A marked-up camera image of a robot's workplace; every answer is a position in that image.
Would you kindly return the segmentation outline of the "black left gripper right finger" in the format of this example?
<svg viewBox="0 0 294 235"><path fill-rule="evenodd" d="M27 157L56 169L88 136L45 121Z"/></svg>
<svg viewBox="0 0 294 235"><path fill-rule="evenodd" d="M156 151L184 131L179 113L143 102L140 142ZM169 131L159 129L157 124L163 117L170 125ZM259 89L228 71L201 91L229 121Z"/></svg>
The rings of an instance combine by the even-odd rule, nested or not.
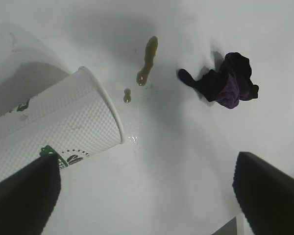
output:
<svg viewBox="0 0 294 235"><path fill-rule="evenodd" d="M250 152L237 157L236 199L256 235L294 235L294 178Z"/></svg>

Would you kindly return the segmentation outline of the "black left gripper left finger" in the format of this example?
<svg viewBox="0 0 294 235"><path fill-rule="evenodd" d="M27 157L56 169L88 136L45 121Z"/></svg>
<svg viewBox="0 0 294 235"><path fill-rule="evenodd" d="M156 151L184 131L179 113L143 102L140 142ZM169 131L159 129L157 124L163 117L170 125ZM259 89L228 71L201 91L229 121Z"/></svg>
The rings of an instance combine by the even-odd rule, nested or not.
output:
<svg viewBox="0 0 294 235"><path fill-rule="evenodd" d="M47 154L0 182L0 235L39 235L61 190L58 158Z"/></svg>

